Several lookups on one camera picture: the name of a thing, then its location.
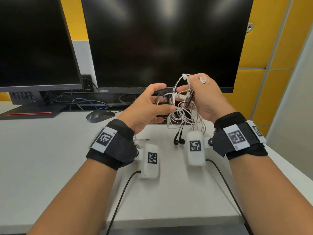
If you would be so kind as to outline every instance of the desk surface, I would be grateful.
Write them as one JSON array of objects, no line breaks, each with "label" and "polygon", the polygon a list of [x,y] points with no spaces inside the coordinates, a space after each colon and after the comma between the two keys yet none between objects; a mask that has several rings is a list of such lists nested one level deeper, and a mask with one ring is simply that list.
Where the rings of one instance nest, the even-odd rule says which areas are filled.
[{"label": "desk surface", "polygon": [[[0,112],[16,106],[0,103]],[[0,234],[25,233],[85,161],[88,144],[101,123],[88,123],[88,112],[65,112],[53,119],[0,121]],[[213,126],[207,122],[207,132]],[[231,195],[217,170],[190,167],[185,146],[172,143],[177,130],[148,125],[137,138],[159,146],[160,177],[128,185],[114,228],[169,227],[240,223]],[[270,157],[313,204],[313,181],[270,148]],[[234,188],[229,164],[207,152]],[[136,164],[118,170],[107,222]]]}]

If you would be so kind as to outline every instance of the monitor stand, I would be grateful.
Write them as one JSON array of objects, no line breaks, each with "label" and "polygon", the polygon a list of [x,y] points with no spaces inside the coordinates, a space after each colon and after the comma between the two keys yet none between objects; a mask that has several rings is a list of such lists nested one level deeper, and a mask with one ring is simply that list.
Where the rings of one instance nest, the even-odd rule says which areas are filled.
[{"label": "monitor stand", "polygon": [[0,114],[0,120],[54,118],[67,107],[67,105],[55,103],[47,104],[40,92],[33,94],[35,96],[33,102]]}]

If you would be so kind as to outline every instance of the person's right hand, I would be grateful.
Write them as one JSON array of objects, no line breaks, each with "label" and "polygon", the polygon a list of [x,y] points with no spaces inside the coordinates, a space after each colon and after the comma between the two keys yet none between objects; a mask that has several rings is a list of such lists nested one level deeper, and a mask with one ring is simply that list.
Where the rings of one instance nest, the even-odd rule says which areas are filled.
[{"label": "person's right hand", "polygon": [[[205,77],[206,83],[203,84],[198,77]],[[190,85],[195,91],[195,103],[197,111],[205,119],[215,122],[218,118],[236,112],[223,96],[217,83],[204,73],[189,76]],[[180,86],[177,92],[187,90],[188,85]]]}]

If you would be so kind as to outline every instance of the black mouse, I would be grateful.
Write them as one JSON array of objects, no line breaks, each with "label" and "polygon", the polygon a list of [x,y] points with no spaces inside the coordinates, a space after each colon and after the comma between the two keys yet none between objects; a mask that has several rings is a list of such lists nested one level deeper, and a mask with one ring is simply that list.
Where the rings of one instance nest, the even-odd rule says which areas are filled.
[{"label": "black mouse", "polygon": [[91,123],[99,123],[115,116],[115,113],[108,110],[97,110],[86,116],[86,119]]}]

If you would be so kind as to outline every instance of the black monitor screen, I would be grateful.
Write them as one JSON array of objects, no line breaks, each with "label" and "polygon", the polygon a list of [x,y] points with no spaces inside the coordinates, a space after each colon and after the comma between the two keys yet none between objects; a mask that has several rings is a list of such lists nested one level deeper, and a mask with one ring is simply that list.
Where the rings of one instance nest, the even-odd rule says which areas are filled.
[{"label": "black monitor screen", "polygon": [[0,7],[0,88],[80,84],[60,0],[0,0]]},{"label": "black monitor screen", "polygon": [[82,0],[98,87],[173,87],[204,72],[233,88],[253,0]]}]

